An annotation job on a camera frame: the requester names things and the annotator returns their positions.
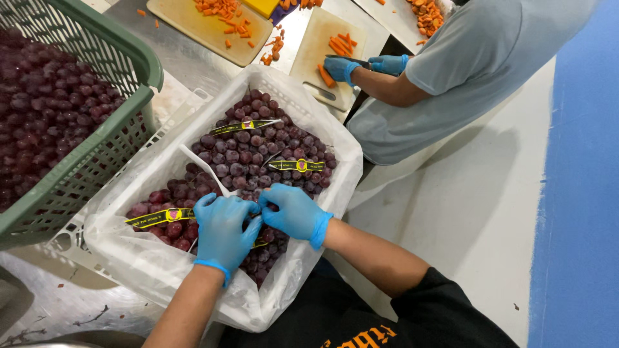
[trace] hand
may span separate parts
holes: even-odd
[[[273,203],[279,211],[273,211],[267,204]],[[310,245],[320,249],[329,219],[333,214],[325,212],[308,197],[303,190],[283,184],[273,184],[264,189],[258,198],[264,222],[283,231],[292,238],[309,240]]]
[[[347,82],[351,87],[354,87],[355,84],[350,81],[350,74],[358,66],[361,65],[344,58],[324,58],[324,68],[329,72],[329,75],[337,82]]]
[[[402,74],[409,62],[409,56],[378,56],[368,59],[372,63],[372,71],[382,72],[383,74]]]
[[[200,198],[194,206],[200,225],[194,263],[222,270],[226,277],[223,286],[226,287],[230,274],[243,262],[253,246],[262,227],[262,218],[249,217],[249,213],[260,212],[260,206],[255,202],[236,196],[215,198],[215,193],[210,193]],[[246,220],[251,222],[243,232],[243,222]]]

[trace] knife blade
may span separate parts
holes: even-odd
[[[344,58],[347,61],[359,63],[359,65],[361,65],[361,67],[364,67],[365,69],[370,70],[370,63],[367,62],[367,61],[362,61],[362,60],[359,60],[359,59],[350,58],[350,57],[346,57],[346,56],[338,56],[337,54],[325,54],[325,56],[327,58]]]

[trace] blue wall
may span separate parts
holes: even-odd
[[[556,57],[529,347],[619,347],[619,1]]]

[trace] gray t-shirt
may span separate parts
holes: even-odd
[[[597,0],[471,0],[406,66],[434,97],[407,108],[369,98],[348,122],[365,157],[391,165],[495,107],[582,29]]]

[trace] person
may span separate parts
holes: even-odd
[[[334,80],[370,96],[347,123],[370,162],[400,162],[490,111],[583,28],[597,0],[454,2],[462,7],[414,57],[372,57],[373,71],[325,59]]]
[[[455,282],[407,250],[334,218],[298,188],[274,184],[258,203],[210,194],[194,211],[200,225],[195,265],[144,347],[197,346],[222,286],[248,254],[263,219],[314,249],[336,251],[392,298],[399,320],[378,316],[328,264],[330,271],[314,269],[269,329],[227,327],[219,347],[516,347]]]

